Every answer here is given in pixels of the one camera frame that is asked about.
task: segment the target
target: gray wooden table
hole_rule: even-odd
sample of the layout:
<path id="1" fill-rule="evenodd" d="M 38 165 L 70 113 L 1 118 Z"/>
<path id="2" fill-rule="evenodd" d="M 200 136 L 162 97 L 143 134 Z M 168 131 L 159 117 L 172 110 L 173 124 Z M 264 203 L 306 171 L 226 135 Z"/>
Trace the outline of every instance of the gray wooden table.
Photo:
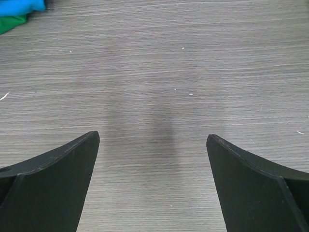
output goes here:
<path id="1" fill-rule="evenodd" d="M 0 166 L 98 130 L 79 232 L 226 231 L 208 134 L 309 171 L 308 7 L 54 0 L 0 36 Z"/>

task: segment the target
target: wood grain surface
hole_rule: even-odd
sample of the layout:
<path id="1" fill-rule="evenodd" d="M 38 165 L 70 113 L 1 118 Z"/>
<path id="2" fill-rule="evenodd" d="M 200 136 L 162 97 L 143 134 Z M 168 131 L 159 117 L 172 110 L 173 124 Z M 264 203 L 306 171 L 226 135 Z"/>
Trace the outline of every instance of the wood grain surface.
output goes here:
<path id="1" fill-rule="evenodd" d="M 208 134 L 309 171 L 308 7 L 48 2 L 0 36 L 0 166 L 98 130 L 79 232 L 225 232 Z"/>

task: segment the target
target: white speck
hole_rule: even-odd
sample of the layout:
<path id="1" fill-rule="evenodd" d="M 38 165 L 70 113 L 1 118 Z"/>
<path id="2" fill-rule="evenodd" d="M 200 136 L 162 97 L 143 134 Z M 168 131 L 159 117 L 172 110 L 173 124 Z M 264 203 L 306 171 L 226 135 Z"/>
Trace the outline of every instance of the white speck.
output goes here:
<path id="1" fill-rule="evenodd" d="M 3 99 L 5 99 L 5 98 L 6 98 L 6 96 L 8 96 L 8 95 L 9 95 L 9 93 L 10 93 L 10 92 L 8 92 L 7 94 L 5 94 L 5 95 L 4 95 L 4 96 L 0 99 L 0 101 L 1 101 L 1 100 L 3 100 Z"/>

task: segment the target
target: green cloth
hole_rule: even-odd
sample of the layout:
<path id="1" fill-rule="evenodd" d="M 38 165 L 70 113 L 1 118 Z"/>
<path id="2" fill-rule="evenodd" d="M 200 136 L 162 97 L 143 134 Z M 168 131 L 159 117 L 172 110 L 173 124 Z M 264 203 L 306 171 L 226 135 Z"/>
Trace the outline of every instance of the green cloth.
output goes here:
<path id="1" fill-rule="evenodd" d="M 0 34 L 26 23 L 27 15 L 0 17 Z"/>

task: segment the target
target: blue cloth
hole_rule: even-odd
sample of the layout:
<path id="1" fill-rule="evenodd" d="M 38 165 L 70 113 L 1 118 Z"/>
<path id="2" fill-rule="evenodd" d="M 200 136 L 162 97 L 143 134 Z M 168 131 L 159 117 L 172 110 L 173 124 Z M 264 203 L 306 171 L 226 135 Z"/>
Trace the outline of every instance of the blue cloth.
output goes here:
<path id="1" fill-rule="evenodd" d="M 45 8 L 44 0 L 0 0 L 0 17 L 26 15 Z"/>

